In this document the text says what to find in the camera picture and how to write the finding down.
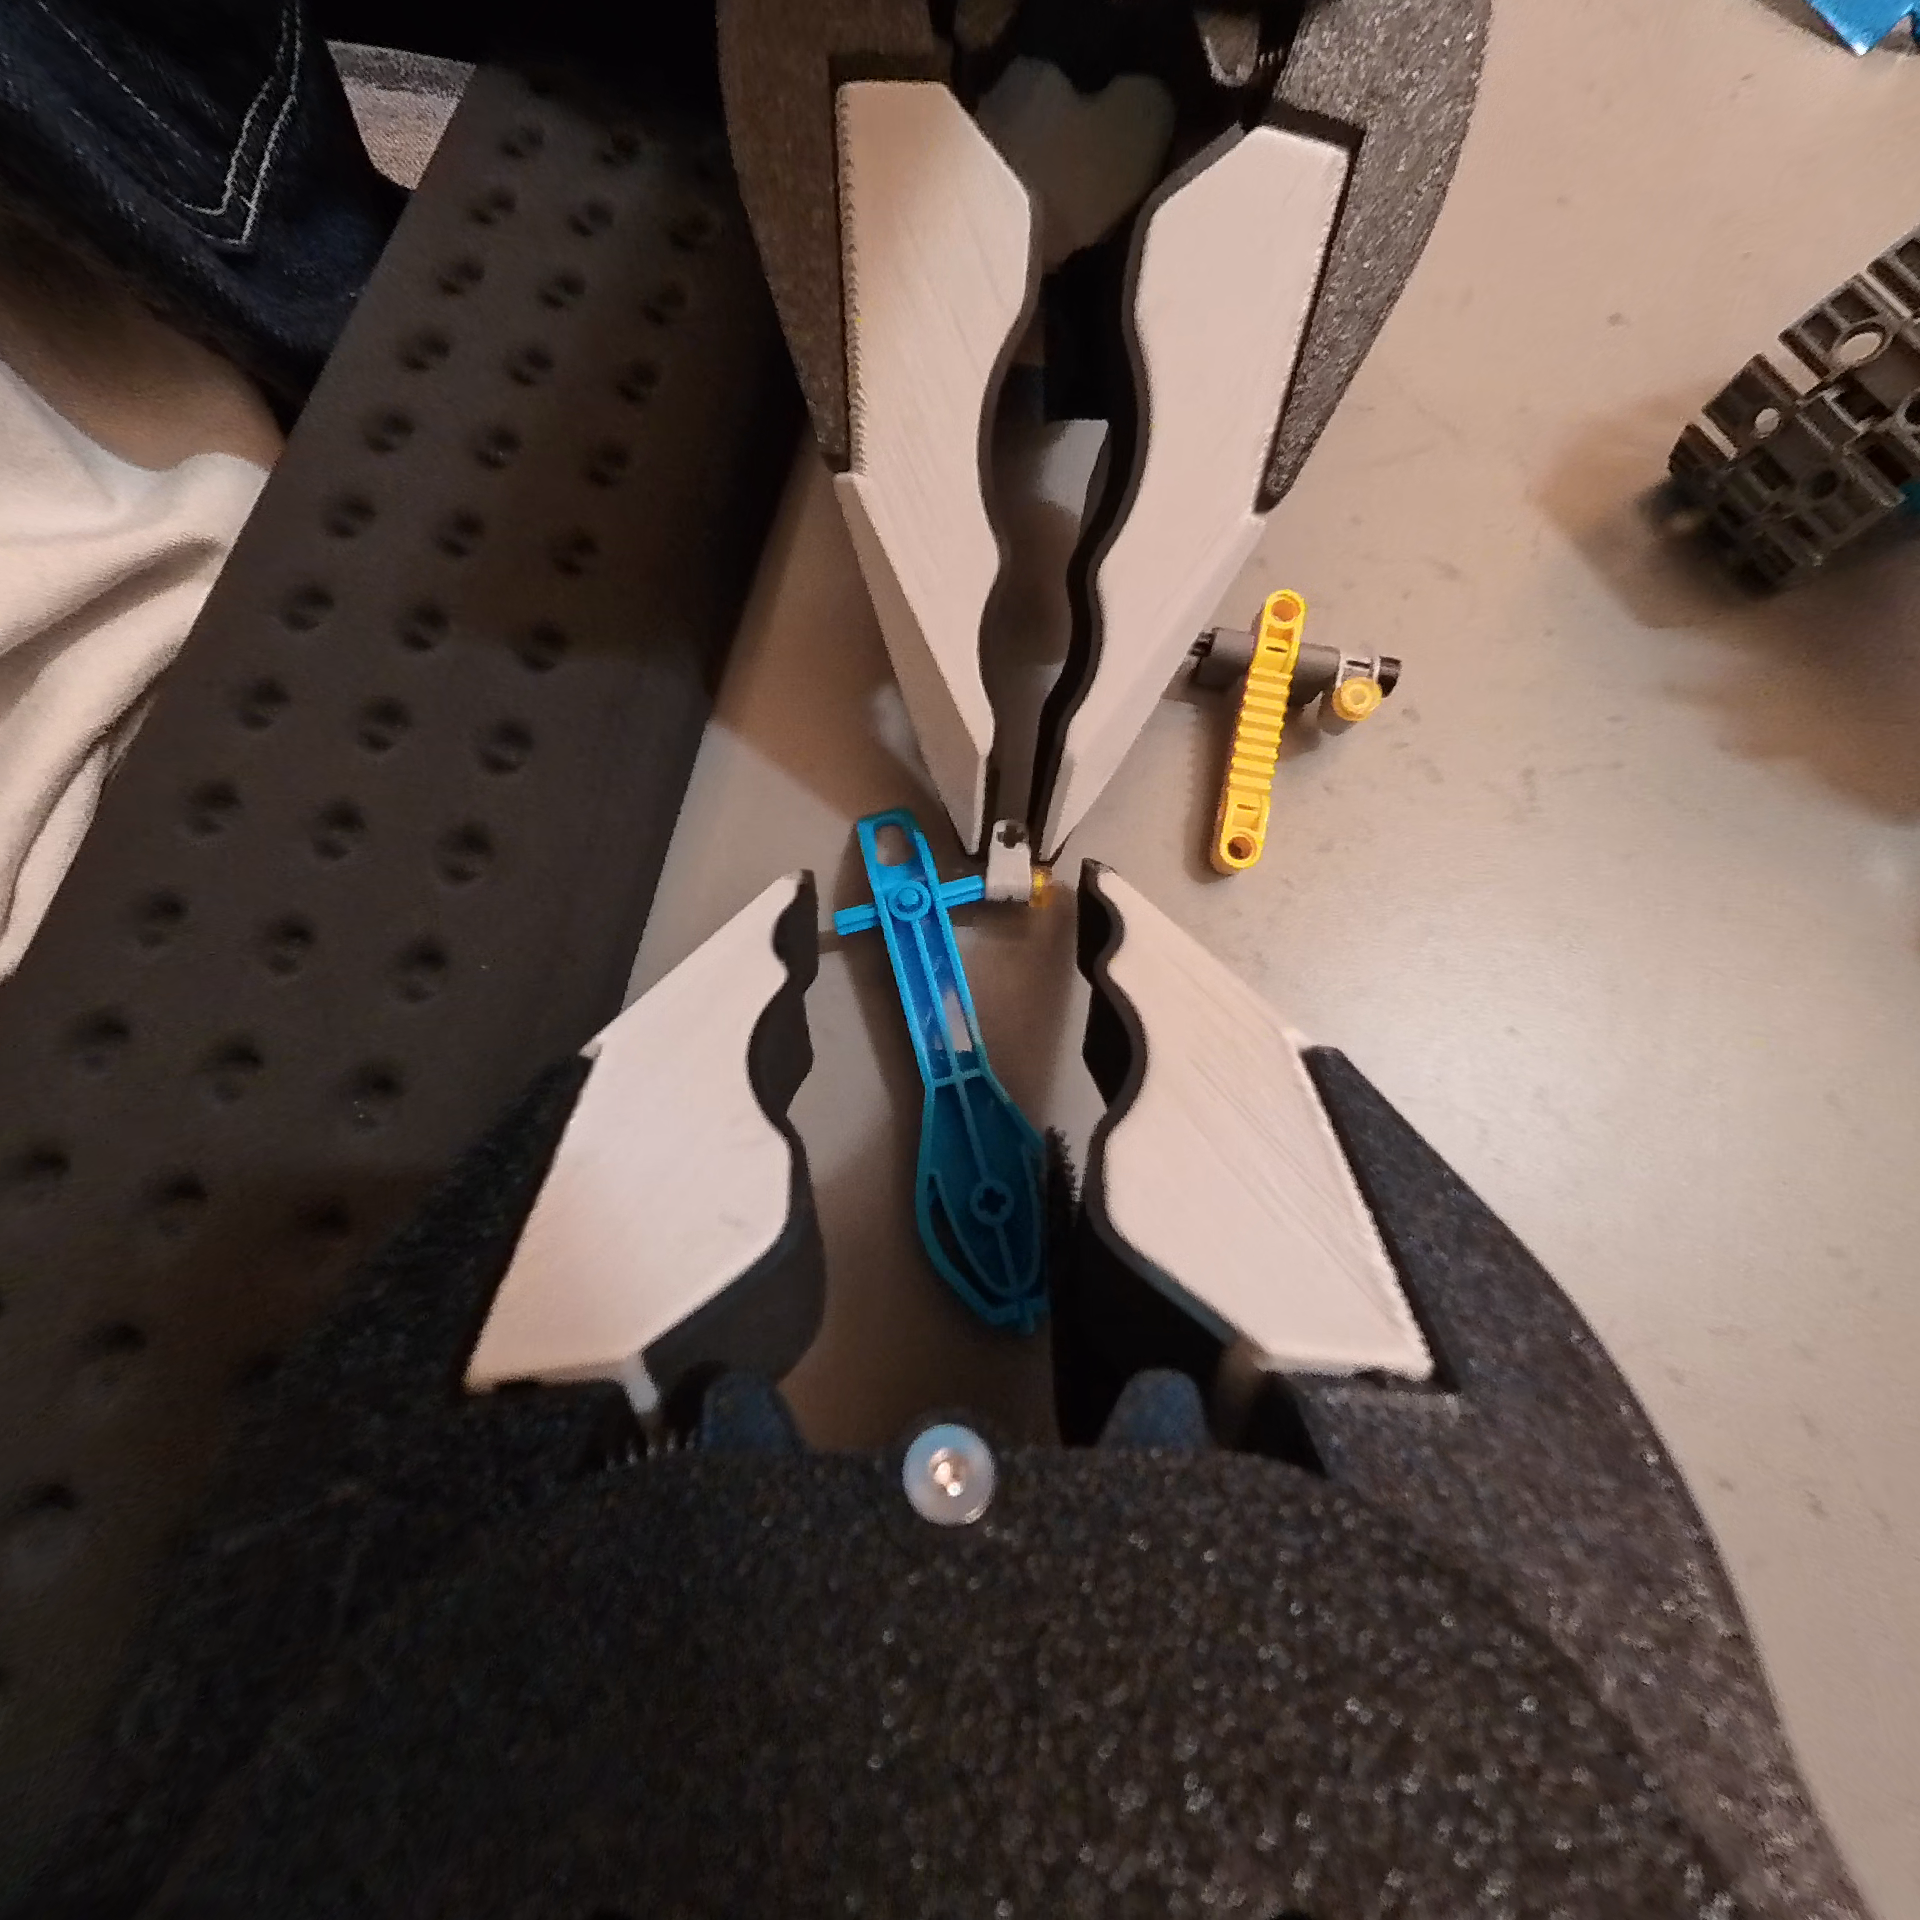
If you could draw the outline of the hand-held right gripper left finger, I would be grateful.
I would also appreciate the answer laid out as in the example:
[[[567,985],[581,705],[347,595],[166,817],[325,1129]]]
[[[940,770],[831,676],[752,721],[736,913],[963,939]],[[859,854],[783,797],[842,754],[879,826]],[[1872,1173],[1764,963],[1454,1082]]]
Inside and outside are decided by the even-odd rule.
[[[824,1318],[788,1115],[812,1070],[810,872],[765,885],[595,1036],[466,1390],[616,1385],[670,1410],[715,1373],[783,1381]]]

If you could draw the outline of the blue tracked toy robot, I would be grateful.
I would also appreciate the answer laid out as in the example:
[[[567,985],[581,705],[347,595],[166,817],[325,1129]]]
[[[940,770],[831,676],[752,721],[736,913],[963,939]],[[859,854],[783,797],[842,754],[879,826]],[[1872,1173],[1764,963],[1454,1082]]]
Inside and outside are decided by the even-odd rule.
[[[1917,230],[1750,358],[1670,449],[1669,490],[1749,587],[1779,593],[1916,525]]]

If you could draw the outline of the person's denim jacket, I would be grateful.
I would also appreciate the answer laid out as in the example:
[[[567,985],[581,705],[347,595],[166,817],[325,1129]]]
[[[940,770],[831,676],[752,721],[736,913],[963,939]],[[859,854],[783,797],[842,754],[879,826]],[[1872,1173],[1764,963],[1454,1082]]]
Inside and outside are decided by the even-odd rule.
[[[304,2],[4,2],[4,208],[291,425],[410,204]]]

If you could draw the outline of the yellow toothed beam piece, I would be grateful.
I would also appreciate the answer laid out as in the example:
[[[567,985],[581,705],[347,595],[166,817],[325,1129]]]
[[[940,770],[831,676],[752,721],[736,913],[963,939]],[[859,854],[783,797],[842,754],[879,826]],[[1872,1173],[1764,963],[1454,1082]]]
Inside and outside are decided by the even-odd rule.
[[[1322,729],[1355,729],[1400,683],[1397,656],[1308,641],[1304,622],[1304,600],[1274,590],[1250,627],[1210,629],[1191,644],[1189,683],[1232,694],[1232,738],[1210,845],[1214,873],[1247,873],[1263,854],[1288,718],[1316,709]]]

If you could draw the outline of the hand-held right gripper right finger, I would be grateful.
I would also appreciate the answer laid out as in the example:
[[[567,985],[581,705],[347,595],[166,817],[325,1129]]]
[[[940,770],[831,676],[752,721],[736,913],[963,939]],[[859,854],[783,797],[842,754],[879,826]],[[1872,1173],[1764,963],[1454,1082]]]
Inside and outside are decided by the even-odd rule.
[[[1079,873],[1075,957],[1094,1250],[1266,1373],[1434,1381],[1304,1040],[1107,862]]]

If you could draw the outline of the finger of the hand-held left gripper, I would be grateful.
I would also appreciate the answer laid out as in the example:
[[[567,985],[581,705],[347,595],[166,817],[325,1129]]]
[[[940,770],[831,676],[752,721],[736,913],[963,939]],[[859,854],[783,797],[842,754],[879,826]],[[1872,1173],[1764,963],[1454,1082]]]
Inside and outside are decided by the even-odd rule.
[[[1088,817],[1263,529],[1277,435],[1354,164],[1333,132],[1210,142],[1144,198],[1119,273],[1122,379],[1040,721],[1035,851]]]
[[[981,629],[1000,577],[992,413],[1037,293],[1027,185],[944,82],[834,96],[848,466],[834,491],[927,778],[989,826]]]

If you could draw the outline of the black dimpled mat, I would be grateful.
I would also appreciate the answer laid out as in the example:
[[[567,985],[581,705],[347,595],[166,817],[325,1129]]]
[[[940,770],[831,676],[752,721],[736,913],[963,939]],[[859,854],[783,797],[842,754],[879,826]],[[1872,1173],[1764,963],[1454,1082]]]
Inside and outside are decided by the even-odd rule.
[[[718,100],[479,67],[4,982],[4,1880],[232,1404],[612,1017],[799,400]]]

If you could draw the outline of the person's white shirt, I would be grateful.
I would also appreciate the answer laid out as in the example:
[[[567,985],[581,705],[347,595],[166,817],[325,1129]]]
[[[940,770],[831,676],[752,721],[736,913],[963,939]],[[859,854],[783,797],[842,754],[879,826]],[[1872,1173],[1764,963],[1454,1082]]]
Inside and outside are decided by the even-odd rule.
[[[106,784],[232,552],[282,435],[219,361],[4,368],[2,969],[29,949]]]

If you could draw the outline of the light blue brick separator tool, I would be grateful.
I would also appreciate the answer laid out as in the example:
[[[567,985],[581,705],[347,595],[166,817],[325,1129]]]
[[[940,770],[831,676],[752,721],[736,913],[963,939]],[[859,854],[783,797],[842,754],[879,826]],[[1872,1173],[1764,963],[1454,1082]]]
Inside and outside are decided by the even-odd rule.
[[[887,952],[920,1080],[914,1217],[931,1267],[988,1326],[1034,1334],[1045,1277],[1047,1149],[992,1067],[951,913],[984,880],[940,876],[916,817],[888,808],[855,824],[869,898],[831,933],[875,933]]]

